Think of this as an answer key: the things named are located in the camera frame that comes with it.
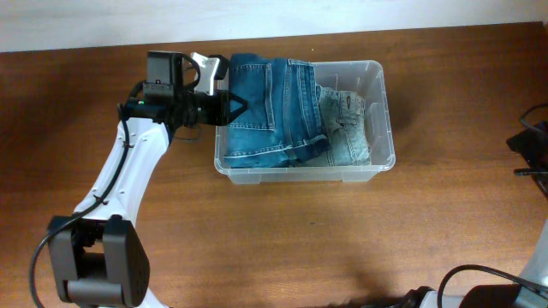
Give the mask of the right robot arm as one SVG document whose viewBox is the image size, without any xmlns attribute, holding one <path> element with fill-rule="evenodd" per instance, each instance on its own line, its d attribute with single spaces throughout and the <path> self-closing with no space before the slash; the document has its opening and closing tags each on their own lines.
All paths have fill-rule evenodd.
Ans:
<svg viewBox="0 0 548 308">
<path fill-rule="evenodd" d="M 521 154 L 528 166 L 516 169 L 517 176 L 530 176 L 543 193 L 547 193 L 547 122 L 531 125 L 522 121 L 525 130 L 507 139 L 508 147 Z M 444 293 L 453 276 L 476 271 L 503 278 L 506 284 L 478 285 L 464 295 Z M 499 269 L 464 264 L 450 270 L 437 289 L 419 287 L 410 290 L 396 305 L 398 308 L 464 307 L 546 307 L 547 306 L 547 227 L 544 226 L 533 255 L 519 275 Z"/>
</svg>

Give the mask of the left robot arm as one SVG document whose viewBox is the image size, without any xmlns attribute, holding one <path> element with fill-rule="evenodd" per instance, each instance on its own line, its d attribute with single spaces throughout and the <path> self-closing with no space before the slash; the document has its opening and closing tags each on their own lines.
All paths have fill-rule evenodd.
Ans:
<svg viewBox="0 0 548 308">
<path fill-rule="evenodd" d="M 79 307 L 160 307 L 149 288 L 150 263 L 135 230 L 152 172 L 176 130 L 226 126 L 247 109 L 229 90 L 229 60 L 221 55 L 151 51 L 146 78 L 117 106 L 116 141 L 85 198 L 70 216 L 55 216 L 33 254 L 46 248 L 57 294 Z"/>
</svg>

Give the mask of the light blue jeans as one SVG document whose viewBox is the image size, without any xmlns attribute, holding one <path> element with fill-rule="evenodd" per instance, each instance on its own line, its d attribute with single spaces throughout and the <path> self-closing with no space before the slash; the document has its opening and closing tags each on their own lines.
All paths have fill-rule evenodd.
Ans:
<svg viewBox="0 0 548 308">
<path fill-rule="evenodd" d="M 364 166 L 370 163 L 366 140 L 366 101 L 356 92 L 320 87 L 319 110 L 329 148 L 302 167 Z"/>
</svg>

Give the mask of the dark blue jeans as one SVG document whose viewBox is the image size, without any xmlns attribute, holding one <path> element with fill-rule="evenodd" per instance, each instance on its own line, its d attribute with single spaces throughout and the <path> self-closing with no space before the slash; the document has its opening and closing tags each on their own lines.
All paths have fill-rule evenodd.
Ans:
<svg viewBox="0 0 548 308">
<path fill-rule="evenodd" d="M 232 169 L 295 166 L 329 149 L 310 62 L 234 54 L 229 89 L 247 101 L 227 126 L 223 159 Z"/>
</svg>

